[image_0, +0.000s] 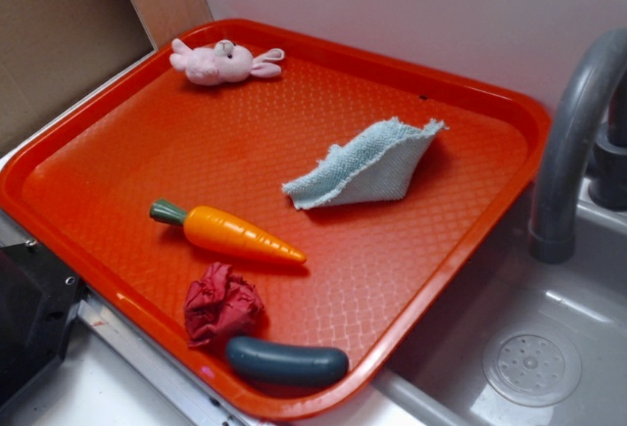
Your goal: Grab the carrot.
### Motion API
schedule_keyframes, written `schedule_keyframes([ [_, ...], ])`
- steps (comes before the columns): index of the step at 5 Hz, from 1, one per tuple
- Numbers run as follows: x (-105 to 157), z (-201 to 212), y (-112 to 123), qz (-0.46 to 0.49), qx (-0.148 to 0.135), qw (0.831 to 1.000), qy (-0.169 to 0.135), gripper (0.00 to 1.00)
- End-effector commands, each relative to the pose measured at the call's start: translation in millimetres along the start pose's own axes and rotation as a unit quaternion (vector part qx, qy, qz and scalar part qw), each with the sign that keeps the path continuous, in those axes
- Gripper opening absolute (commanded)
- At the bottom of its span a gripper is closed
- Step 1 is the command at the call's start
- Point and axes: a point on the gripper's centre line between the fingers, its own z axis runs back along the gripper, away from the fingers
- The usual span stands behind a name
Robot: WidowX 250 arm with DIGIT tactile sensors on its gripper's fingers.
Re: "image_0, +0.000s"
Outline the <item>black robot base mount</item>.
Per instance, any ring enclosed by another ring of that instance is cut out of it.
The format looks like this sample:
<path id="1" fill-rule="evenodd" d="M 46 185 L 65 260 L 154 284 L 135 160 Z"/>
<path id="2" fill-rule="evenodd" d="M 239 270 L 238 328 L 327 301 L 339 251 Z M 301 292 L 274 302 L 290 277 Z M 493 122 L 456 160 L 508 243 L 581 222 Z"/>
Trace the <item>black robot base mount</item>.
<path id="1" fill-rule="evenodd" d="M 79 275 L 36 240 L 1 249 L 1 411 L 65 360 L 84 293 Z"/>

